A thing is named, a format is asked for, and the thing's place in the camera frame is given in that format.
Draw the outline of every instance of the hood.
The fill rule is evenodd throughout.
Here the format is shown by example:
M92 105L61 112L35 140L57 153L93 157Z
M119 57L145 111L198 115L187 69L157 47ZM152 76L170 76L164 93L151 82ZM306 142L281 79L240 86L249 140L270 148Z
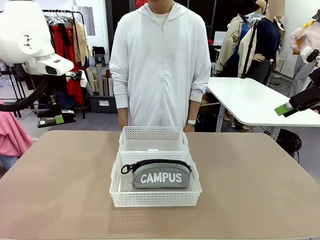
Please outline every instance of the hood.
M151 11L151 9L149 8L148 3L146 3L145 5L143 5L142 7L140 7L136 11L138 11L140 14L146 16L150 20L158 23L158 19L154 15L154 13ZM180 5L179 3L176 2L174 4L169 16L168 16L167 22L173 21L173 20L181 17L183 14L185 14L188 11L190 11L188 8L186 8L185 6Z

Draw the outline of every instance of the black zipper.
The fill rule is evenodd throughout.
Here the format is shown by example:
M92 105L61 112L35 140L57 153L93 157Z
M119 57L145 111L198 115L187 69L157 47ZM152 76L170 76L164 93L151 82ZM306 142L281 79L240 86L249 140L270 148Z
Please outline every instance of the black zipper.
M135 172L138 168L145 166L145 165L149 165L149 164L179 164L179 165L185 166L191 172L190 165L188 165L184 161L170 160L170 159L148 159L148 160L138 161L138 162L131 164L131 165L124 165L121 168L121 173L128 174L130 171Z

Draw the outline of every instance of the pink garment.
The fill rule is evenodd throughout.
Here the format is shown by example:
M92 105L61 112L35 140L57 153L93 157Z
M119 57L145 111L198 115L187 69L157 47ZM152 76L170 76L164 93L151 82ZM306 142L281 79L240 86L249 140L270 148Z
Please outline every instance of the pink garment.
M300 27L291 33L290 46L294 50L297 45L297 40L302 37L301 52L306 46L313 49L320 49L320 22L315 21L307 27Z
M21 157L33 144L11 112L0 111L0 154Z

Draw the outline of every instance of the white zip-up jacket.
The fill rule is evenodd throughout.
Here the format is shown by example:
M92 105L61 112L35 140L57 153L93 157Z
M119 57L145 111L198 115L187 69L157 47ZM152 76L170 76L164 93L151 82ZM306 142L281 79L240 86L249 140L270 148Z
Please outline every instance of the white zip-up jacket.
M119 21L109 68L131 126L184 128L210 77L205 23L176 3L162 27L146 3Z

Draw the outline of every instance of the gray pencil case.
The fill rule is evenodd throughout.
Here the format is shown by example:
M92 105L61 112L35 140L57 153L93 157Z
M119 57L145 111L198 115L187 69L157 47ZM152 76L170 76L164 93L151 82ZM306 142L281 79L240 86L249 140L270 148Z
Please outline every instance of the gray pencil case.
M132 172L132 183L137 189L186 188L191 167L184 161L150 159L124 165L122 174Z

